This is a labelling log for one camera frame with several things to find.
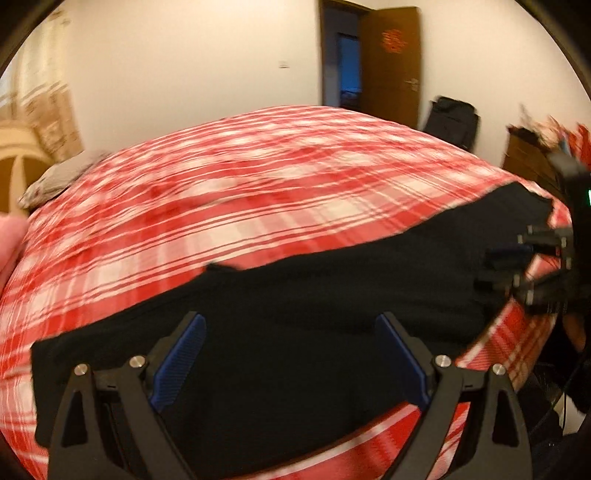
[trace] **black towel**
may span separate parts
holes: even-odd
[[[118,367],[196,310],[208,337],[163,419],[197,476],[246,474],[326,447],[403,400],[374,341],[377,315],[392,311],[432,353],[459,355],[494,315],[474,301],[485,249],[515,242],[550,212],[548,200],[510,184],[400,235],[247,271],[208,269],[37,342],[37,441],[48,446],[75,365]]]

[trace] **red plaid blanket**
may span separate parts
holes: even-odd
[[[123,150],[31,217],[0,299],[0,430],[44,479],[29,357],[38,339],[176,287],[212,261],[251,268],[376,240],[515,180],[426,134],[327,107],[264,109]],[[555,202],[550,223],[569,221]],[[553,267],[537,258],[531,273]],[[519,387],[553,325],[510,303],[457,363],[503,363]],[[434,478],[465,418],[461,407]],[[399,406],[337,446],[249,478],[379,478],[417,419],[415,407]]]

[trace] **brown door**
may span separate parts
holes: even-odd
[[[417,7],[365,14],[361,41],[361,111],[416,128],[421,94],[421,28]]]

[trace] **black bag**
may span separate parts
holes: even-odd
[[[472,151],[480,117],[476,109],[466,102],[438,97],[423,131],[468,152]]]

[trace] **metal screw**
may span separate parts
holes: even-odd
[[[435,357],[435,364],[441,368],[447,368],[452,364],[452,359],[447,355],[437,355]]]
[[[88,372],[88,365],[86,365],[86,364],[76,365],[76,368],[74,369],[74,374],[77,377],[82,377],[82,376],[86,375],[87,372]]]
[[[136,355],[129,360],[129,366],[131,368],[142,368],[146,364],[146,357],[142,355]]]
[[[499,377],[502,377],[503,375],[505,375],[507,373],[507,369],[505,367],[503,367],[501,364],[494,364],[492,366],[492,372],[495,375],[499,375]]]

